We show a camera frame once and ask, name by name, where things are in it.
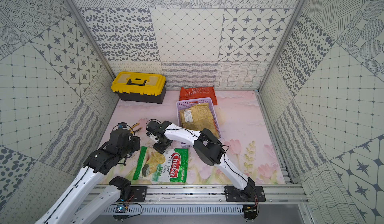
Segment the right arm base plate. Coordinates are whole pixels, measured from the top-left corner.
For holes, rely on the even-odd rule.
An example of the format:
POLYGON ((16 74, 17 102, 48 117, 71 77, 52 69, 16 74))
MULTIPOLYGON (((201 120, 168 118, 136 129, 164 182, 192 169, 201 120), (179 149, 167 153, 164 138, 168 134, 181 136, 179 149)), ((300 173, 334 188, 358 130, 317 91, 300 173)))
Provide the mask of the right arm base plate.
POLYGON ((234 186, 225 186, 224 193, 226 196, 227 202, 265 202, 265 191, 262 186, 254 186, 253 188, 246 188, 245 190, 240 190, 234 186))

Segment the green Chuba cassava chips bag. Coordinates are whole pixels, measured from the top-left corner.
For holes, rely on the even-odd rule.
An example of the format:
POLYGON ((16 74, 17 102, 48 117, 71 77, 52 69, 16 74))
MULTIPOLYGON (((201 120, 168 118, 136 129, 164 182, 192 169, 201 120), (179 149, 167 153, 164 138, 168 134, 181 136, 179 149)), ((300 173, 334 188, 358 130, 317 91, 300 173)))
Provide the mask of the green Chuba cassava chips bag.
POLYGON ((141 147, 134 180, 184 183, 188 174, 189 151, 167 149, 159 153, 151 147, 141 147))

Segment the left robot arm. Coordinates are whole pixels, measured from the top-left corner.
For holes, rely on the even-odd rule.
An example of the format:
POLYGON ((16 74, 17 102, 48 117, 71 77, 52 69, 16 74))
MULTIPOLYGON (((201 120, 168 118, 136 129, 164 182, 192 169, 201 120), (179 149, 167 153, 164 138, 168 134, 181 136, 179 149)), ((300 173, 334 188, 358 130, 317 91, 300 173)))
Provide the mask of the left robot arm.
POLYGON ((126 202, 133 197, 131 182, 123 177, 113 178, 96 200, 80 212, 78 207, 90 191, 117 165, 126 165, 128 158, 140 149, 140 137, 133 128, 122 122, 110 133, 109 141, 90 153, 70 186, 52 207, 37 221, 39 224, 90 223, 105 208, 116 201, 126 202))

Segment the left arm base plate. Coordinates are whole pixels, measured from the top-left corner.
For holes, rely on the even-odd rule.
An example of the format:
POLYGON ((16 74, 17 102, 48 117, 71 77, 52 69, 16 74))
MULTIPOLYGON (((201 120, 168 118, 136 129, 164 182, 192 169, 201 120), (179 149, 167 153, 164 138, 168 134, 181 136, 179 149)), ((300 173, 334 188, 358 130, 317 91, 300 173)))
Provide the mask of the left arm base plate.
POLYGON ((119 193, 118 202, 130 203, 138 202, 143 203, 147 195, 147 186, 127 186, 123 187, 119 193))

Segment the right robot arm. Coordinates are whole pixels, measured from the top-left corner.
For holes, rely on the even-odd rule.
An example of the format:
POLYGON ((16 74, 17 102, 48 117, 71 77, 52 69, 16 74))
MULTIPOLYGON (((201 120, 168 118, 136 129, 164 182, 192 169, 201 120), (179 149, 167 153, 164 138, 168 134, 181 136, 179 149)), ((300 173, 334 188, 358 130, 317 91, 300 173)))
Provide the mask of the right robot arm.
POLYGON ((155 141, 153 148, 157 152, 163 154, 173 141, 191 144, 202 162, 209 166, 216 166, 231 180, 237 190, 236 195, 246 202, 257 199, 255 182, 230 161, 224 145, 209 129, 194 131, 169 121, 159 123, 156 120, 150 120, 146 124, 146 130, 147 136, 155 141))

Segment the red chips bag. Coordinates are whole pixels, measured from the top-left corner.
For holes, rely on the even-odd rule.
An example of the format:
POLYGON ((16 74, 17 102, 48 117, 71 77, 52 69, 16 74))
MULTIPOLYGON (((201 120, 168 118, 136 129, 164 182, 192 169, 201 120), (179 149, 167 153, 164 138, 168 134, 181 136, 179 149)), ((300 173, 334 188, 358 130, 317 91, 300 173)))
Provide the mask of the red chips bag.
POLYGON ((218 104, 214 87, 181 88, 180 101, 200 98, 211 98, 214 105, 218 104))

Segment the tan chips bag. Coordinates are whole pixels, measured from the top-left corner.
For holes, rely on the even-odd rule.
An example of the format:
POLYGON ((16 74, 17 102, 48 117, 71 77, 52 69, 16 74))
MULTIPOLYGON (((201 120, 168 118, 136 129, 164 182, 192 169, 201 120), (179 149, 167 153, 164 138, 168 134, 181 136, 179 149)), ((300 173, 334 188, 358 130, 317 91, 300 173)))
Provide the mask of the tan chips bag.
POLYGON ((209 129, 217 138, 220 137, 216 129, 214 117, 208 103, 199 103, 190 108, 179 111, 181 126, 194 131, 209 129))

